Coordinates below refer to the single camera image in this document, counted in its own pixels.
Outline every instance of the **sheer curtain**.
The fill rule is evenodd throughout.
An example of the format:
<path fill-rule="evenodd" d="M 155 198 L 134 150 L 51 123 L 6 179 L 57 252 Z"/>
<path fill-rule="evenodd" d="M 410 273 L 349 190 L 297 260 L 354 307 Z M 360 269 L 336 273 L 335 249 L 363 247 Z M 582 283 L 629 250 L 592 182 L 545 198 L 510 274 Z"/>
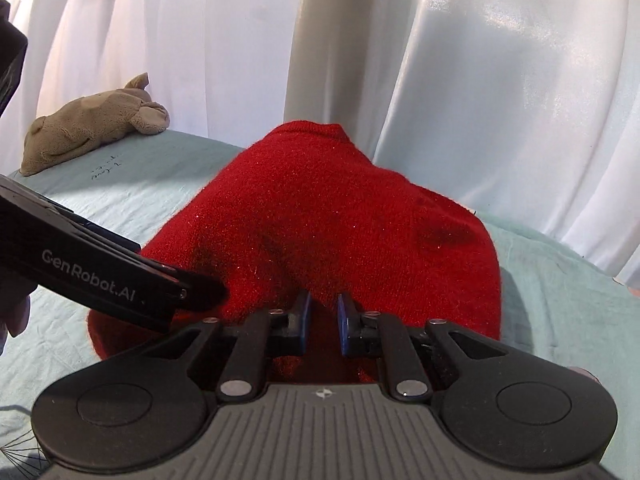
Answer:
<path fill-rule="evenodd" d="M 148 71 L 172 128 L 341 123 L 372 160 L 640 288 L 640 0 L 9 0 L 38 115 Z"/>

